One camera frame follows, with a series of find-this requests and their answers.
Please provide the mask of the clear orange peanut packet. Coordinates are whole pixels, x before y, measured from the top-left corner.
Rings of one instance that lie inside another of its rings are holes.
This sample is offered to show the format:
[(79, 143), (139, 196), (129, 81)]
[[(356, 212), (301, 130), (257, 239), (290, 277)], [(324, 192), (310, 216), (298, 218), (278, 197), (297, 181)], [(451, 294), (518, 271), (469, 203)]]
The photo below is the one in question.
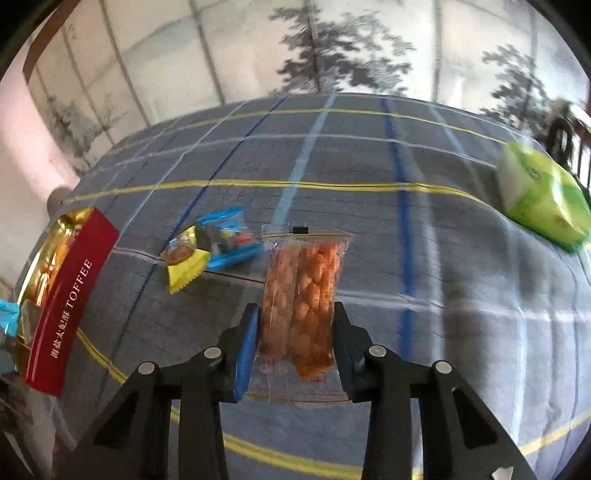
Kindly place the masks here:
[(332, 326), (335, 292), (353, 235), (335, 228), (264, 225), (262, 239), (270, 263), (249, 396), (307, 405), (345, 403)]

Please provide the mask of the red gold toffee tin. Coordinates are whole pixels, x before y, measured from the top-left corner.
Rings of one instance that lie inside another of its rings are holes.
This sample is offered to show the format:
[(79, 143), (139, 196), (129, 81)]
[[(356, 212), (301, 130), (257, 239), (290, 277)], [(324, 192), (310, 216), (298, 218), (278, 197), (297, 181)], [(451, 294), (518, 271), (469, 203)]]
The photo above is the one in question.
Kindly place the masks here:
[(86, 302), (118, 236), (93, 207), (70, 211), (50, 226), (16, 300), (13, 360), (31, 388), (61, 395)]

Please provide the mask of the grey plaid tablecloth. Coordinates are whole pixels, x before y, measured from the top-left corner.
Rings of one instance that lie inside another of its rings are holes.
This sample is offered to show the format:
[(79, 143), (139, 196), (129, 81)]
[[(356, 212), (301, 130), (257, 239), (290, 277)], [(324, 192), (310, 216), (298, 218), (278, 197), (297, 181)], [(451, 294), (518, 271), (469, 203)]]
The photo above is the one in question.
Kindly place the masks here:
[(405, 359), (445, 359), (536, 476), (555, 478), (590, 425), (590, 254), (507, 219), (495, 168), (518, 133), (423, 101), (301, 95), (242, 101), (139, 130), (84, 175), (61, 211), (118, 230), (80, 322), (62, 394), (43, 405), (71, 451), (144, 360), (214, 344), (263, 291), (266, 258), (167, 291), (159, 253), (198, 217), (242, 208), (353, 240), (337, 297)]

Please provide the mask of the blue candy packet far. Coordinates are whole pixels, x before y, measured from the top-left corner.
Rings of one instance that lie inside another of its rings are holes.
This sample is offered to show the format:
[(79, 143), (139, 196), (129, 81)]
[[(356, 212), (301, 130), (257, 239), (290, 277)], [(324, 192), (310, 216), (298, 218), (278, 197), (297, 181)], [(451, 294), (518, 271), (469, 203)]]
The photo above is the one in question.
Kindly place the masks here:
[(3, 299), (0, 300), (1, 348), (3, 350), (9, 350), (17, 338), (19, 315), (20, 307), (18, 304)]

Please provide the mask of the blue candy packet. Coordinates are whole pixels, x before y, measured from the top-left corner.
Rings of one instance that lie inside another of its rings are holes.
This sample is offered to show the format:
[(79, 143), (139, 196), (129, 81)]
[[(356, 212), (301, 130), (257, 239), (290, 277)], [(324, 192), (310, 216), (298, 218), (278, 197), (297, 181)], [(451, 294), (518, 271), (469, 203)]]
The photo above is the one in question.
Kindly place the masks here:
[(245, 223), (242, 207), (217, 211), (197, 219), (198, 245), (211, 253), (206, 269), (221, 271), (263, 253), (263, 244)]
[(3, 350), (9, 350), (17, 338), (19, 315), (20, 307), (18, 304), (3, 299), (0, 300), (1, 348)]

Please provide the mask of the yellow candy packet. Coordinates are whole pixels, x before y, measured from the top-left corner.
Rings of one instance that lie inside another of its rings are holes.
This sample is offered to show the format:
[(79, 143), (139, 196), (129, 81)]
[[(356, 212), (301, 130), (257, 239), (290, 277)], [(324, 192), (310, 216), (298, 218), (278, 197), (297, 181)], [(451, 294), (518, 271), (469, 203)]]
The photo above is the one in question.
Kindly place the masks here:
[(174, 295), (205, 271), (211, 252), (198, 247), (197, 228), (191, 226), (169, 240), (160, 257), (166, 262), (168, 293)]

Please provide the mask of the blue candy packet near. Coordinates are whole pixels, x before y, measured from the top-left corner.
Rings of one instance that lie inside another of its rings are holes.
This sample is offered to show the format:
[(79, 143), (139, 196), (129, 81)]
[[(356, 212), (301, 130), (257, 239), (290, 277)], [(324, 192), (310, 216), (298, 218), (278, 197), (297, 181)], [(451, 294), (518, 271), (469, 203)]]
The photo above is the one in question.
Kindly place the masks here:
[(206, 269), (221, 271), (263, 253), (263, 244), (245, 223), (242, 207), (217, 211), (197, 219), (198, 245), (211, 253)]

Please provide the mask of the green tissue pack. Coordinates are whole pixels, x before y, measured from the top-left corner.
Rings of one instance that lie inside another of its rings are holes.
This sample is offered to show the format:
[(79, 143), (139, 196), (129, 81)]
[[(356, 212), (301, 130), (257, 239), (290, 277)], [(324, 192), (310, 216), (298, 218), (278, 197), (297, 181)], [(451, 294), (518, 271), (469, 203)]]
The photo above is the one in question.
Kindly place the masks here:
[(569, 253), (590, 241), (590, 207), (575, 178), (526, 142), (509, 142), (496, 168), (503, 211)]

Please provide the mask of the dark wooden chair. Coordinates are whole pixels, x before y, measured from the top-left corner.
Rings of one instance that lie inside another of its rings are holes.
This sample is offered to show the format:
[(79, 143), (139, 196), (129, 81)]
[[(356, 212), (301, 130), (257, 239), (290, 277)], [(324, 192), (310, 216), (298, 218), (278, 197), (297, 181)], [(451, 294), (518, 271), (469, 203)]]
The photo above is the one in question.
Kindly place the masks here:
[(546, 150), (579, 186), (590, 192), (590, 115), (578, 104), (558, 98), (546, 116)]

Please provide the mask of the painted folding screen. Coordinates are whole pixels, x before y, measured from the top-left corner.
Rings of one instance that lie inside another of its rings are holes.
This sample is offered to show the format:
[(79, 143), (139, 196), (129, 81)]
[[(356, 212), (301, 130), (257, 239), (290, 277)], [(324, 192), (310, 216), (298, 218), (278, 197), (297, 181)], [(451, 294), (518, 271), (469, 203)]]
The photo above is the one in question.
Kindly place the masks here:
[(402, 95), (538, 129), (590, 93), (525, 1), (65, 1), (22, 72), (80, 172), (134, 132), (273, 94)]

